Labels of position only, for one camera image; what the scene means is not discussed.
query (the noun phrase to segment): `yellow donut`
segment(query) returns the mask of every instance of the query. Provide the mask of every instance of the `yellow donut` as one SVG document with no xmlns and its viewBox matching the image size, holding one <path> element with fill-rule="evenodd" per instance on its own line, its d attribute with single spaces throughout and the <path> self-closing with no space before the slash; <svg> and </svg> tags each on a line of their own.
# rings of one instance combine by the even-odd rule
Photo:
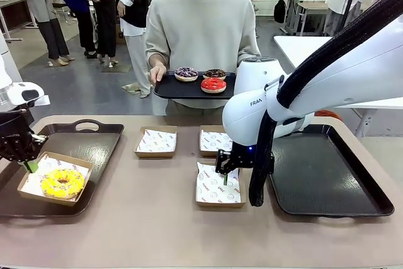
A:
<svg viewBox="0 0 403 269">
<path fill-rule="evenodd" d="M 56 169 L 47 174 L 41 182 L 47 197 L 74 198 L 84 187 L 84 176 L 74 169 Z"/>
</svg>

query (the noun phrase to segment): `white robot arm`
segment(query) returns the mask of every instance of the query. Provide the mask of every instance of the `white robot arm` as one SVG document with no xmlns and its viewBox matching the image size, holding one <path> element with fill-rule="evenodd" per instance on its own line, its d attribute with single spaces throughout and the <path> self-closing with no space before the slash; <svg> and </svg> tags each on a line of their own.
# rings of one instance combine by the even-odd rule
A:
<svg viewBox="0 0 403 269">
<path fill-rule="evenodd" d="M 216 172 L 253 168 L 249 201 L 261 206 L 274 138 L 304 128 L 323 108 L 402 97 L 402 14 L 403 0 L 379 0 L 290 75 L 277 60 L 245 60 L 223 112 L 232 151 L 219 151 Z"/>
<path fill-rule="evenodd" d="M 252 146 L 266 110 L 279 122 L 275 137 L 281 137 L 307 126 L 312 115 L 297 129 L 297 122 L 282 126 L 288 119 L 323 108 L 401 97 L 402 62 L 403 15 L 320 72 L 284 110 L 276 96 L 280 77 L 286 83 L 289 75 L 275 59 L 245 60 L 238 70 L 235 95 L 224 108 L 225 131 L 234 142 Z"/>
<path fill-rule="evenodd" d="M 13 83 L 0 56 L 0 159 L 24 163 L 36 159 L 45 136 L 30 128 L 33 117 L 28 109 L 49 104 L 49 97 L 34 83 Z"/>
<path fill-rule="evenodd" d="M 27 103 L 34 103 L 35 106 L 50 104 L 49 97 L 39 85 L 31 82 L 13 83 L 0 56 L 0 113 Z"/>
</svg>

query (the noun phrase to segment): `desk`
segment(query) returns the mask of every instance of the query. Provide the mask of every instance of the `desk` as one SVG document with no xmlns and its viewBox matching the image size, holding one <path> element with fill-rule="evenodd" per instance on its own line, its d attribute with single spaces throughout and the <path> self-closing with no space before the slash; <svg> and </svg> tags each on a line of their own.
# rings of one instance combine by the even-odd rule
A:
<svg viewBox="0 0 403 269">
<path fill-rule="evenodd" d="M 302 37 L 304 35 L 304 28 L 305 28 L 305 22 L 307 20 L 307 15 L 322 15 L 322 20 L 321 24 L 319 25 L 320 31 L 323 30 L 325 20 L 326 20 L 326 14 L 327 10 L 329 7 L 325 2 L 309 2 L 309 1 L 304 1 L 304 2 L 299 2 L 298 7 L 301 7 L 301 10 L 297 10 L 298 12 L 302 11 L 300 13 L 301 19 L 302 19 L 302 27 L 301 27 L 301 32 L 300 36 Z M 365 11 L 366 9 L 369 8 L 369 5 L 367 4 L 362 4 L 361 5 L 361 11 Z"/>
<path fill-rule="evenodd" d="M 328 42 L 330 37 L 286 37 L 275 36 L 275 42 L 283 51 L 285 57 L 290 61 L 293 68 L 297 68 L 310 54 Z M 357 128 L 356 136 L 365 137 L 374 115 L 378 109 L 401 110 L 403 109 L 403 98 L 378 100 L 357 104 L 340 106 L 343 108 L 361 108 L 364 114 Z"/>
<path fill-rule="evenodd" d="M 403 194 L 347 126 L 332 125 L 395 206 L 390 217 L 327 219 L 287 215 L 272 191 L 264 205 L 201 209 L 195 202 L 200 125 L 221 117 L 54 116 L 50 123 L 92 118 L 125 130 L 88 209 L 77 217 L 0 219 L 0 265 L 11 268 L 308 267 L 403 264 Z M 178 125 L 172 159 L 133 153 L 146 125 Z M 0 162 L 0 171 L 7 161 Z M 251 169 L 245 169 L 247 183 Z"/>
<path fill-rule="evenodd" d="M 20 3 L 26 0 L 0 0 L 0 20 L 1 24 L 3 25 L 4 28 L 4 34 L 6 36 L 6 41 L 7 42 L 12 42 L 12 41 L 22 41 L 22 38 L 11 38 L 10 32 L 7 27 L 6 20 L 4 19 L 2 8 L 5 8 L 6 6 L 10 6 L 14 3 Z M 32 15 L 32 12 L 30 11 L 31 15 L 31 20 L 32 20 L 32 26 L 25 26 L 25 28 L 38 28 L 37 27 L 37 22 L 35 21 L 34 16 Z"/>
<path fill-rule="evenodd" d="M 302 8 L 298 4 L 324 3 L 325 1 L 326 0 L 285 0 L 287 6 L 287 14 L 284 19 L 284 24 L 280 29 L 286 34 L 296 35 L 298 32 L 298 26 L 302 13 Z"/>
</svg>

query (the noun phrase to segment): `black tray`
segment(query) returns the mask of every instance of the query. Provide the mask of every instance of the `black tray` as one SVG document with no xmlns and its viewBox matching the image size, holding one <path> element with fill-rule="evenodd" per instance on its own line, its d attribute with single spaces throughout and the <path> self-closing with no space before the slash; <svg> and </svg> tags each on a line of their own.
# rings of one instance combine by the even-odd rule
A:
<svg viewBox="0 0 403 269">
<path fill-rule="evenodd" d="M 167 72 L 162 81 L 157 83 L 154 93 L 164 99 L 216 99 L 229 100 L 234 95 L 236 75 L 227 73 L 225 82 L 227 88 L 219 94 L 207 94 L 202 91 L 203 73 L 199 72 L 199 78 L 193 82 L 183 82 L 175 78 L 175 72 Z"/>
<path fill-rule="evenodd" d="M 93 123 L 98 130 L 76 127 L 82 123 Z M 18 163 L 10 163 L 0 173 L 0 216 L 1 217 L 67 217 L 83 212 L 93 197 L 99 179 L 108 164 L 116 144 L 123 132 L 121 124 L 102 124 L 95 120 L 80 120 L 72 124 L 50 124 L 40 135 L 49 136 L 43 151 L 56 152 L 76 157 L 95 164 L 88 183 L 72 207 L 23 198 L 17 191 L 18 184 L 26 170 Z"/>
<path fill-rule="evenodd" d="M 275 139 L 270 176 L 278 205 L 288 214 L 379 217 L 394 206 L 336 130 L 309 125 Z"/>
</svg>

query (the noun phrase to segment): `black pants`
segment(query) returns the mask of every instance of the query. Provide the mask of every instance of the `black pants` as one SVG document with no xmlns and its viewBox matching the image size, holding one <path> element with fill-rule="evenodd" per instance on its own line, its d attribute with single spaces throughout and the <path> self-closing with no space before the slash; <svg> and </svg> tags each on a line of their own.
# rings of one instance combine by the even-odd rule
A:
<svg viewBox="0 0 403 269">
<path fill-rule="evenodd" d="M 98 20 L 98 53 L 116 56 L 116 1 L 101 0 L 94 3 Z"/>
<path fill-rule="evenodd" d="M 51 19 L 48 22 L 38 22 L 38 27 L 48 47 L 50 59 L 56 60 L 60 56 L 70 54 L 57 19 Z"/>
<path fill-rule="evenodd" d="M 93 22 L 91 21 L 91 13 L 87 12 L 78 12 L 73 11 L 77 20 L 78 20 L 78 30 L 80 34 L 80 45 L 84 47 L 87 52 L 95 51 L 94 44 L 94 28 Z"/>
</svg>

